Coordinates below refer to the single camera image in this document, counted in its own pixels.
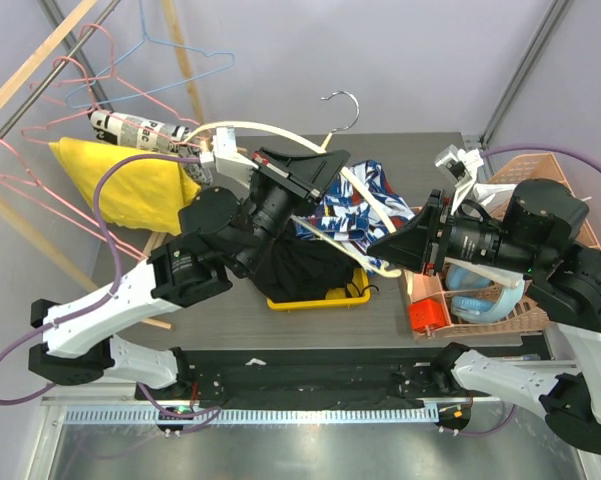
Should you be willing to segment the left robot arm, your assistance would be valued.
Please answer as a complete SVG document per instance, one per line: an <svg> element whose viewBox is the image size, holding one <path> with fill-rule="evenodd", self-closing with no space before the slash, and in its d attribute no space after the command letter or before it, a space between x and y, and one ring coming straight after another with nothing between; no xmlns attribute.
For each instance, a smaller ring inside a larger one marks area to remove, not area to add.
<svg viewBox="0 0 601 480"><path fill-rule="evenodd" d="M71 303L35 302L32 323L45 331L29 350L29 370L57 385L111 377L184 398L193 380L181 351L149 349L119 332L220 295L231 289L232 276L250 277L290 218L316 209L349 157L345 150L256 151L246 198L208 188L180 210L180 235L127 274Z"/></svg>

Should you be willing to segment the yellow garment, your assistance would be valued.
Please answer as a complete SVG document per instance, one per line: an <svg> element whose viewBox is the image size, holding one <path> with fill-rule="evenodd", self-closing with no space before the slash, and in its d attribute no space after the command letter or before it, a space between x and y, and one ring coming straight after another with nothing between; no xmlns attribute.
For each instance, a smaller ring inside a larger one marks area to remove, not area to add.
<svg viewBox="0 0 601 480"><path fill-rule="evenodd" d="M49 147L89 205L101 177L116 163L141 153L139 149L69 137L51 142ZM181 232L179 211L200 190L176 162L138 160L107 180L99 197L100 211L108 223L177 235Z"/></svg>

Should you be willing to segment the newspaper print trousers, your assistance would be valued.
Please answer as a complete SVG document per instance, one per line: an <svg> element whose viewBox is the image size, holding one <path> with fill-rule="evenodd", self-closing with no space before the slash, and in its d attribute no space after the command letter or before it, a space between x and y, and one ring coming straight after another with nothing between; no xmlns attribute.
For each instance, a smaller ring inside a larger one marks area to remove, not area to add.
<svg viewBox="0 0 601 480"><path fill-rule="evenodd" d="M109 144L183 158L200 154L198 147L184 143L190 133L184 125L107 110L91 111L88 118L96 138Z"/></svg>

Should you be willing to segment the black trousers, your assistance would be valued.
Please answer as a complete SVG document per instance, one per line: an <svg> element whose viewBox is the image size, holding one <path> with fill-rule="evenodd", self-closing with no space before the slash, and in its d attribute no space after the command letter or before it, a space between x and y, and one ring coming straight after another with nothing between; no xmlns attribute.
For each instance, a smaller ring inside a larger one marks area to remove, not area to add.
<svg viewBox="0 0 601 480"><path fill-rule="evenodd" d="M250 277L256 289L275 303L326 300L331 290L360 298L375 285L358 287L358 263L325 241L301 239L289 221Z"/></svg>

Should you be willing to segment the pink wire hanger with newsprint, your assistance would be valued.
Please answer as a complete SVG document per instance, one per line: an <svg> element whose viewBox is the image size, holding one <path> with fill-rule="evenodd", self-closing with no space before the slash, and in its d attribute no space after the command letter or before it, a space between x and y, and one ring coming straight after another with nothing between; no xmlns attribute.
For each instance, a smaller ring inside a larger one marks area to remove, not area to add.
<svg viewBox="0 0 601 480"><path fill-rule="evenodd" d="M121 78L114 61L109 63L109 70L103 75L91 75L79 61L72 60L79 74L76 78L54 82L52 85L62 88L75 85L83 88L88 101L82 106L73 108L71 114L61 116L45 124L27 126L20 130L22 136L32 142L43 144L45 134L56 126L76 119L86 119L94 130L96 138L105 143L134 147L149 152L188 156L199 148L195 128L199 125L195 120L183 117L177 110L160 101L154 95L144 92L135 85ZM94 85L100 80L113 79L129 88L134 99L142 99L170 114L174 121L169 123L159 119L128 113L107 107L96 99Z"/></svg>

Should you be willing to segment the blue white patterned garment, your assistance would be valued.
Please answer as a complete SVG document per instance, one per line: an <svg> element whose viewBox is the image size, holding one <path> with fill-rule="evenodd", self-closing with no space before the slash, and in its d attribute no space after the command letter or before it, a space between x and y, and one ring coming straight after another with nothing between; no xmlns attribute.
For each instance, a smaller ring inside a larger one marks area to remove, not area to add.
<svg viewBox="0 0 601 480"><path fill-rule="evenodd" d="M414 217L405 200L391 188L380 162L362 161L350 166L349 170L368 189L395 228ZM342 176L331 184L313 214L293 223L298 237L307 240L331 238L339 244L337 250L360 260L368 273L390 271L386 262L367 254L368 247L389 230L368 201Z"/></svg>

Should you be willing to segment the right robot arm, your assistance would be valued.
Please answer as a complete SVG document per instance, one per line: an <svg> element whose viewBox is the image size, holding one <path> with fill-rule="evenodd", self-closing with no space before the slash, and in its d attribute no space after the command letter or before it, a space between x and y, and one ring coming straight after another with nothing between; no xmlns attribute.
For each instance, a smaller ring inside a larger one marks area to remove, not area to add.
<svg viewBox="0 0 601 480"><path fill-rule="evenodd" d="M417 274L449 259L520 274L527 295L570 344L577 374L538 374L451 343L431 364L440 394L477 391L540 417L574 448L601 456L601 250L582 244L588 205L549 179L520 182L501 219L476 201L453 207L439 190L369 253Z"/></svg>

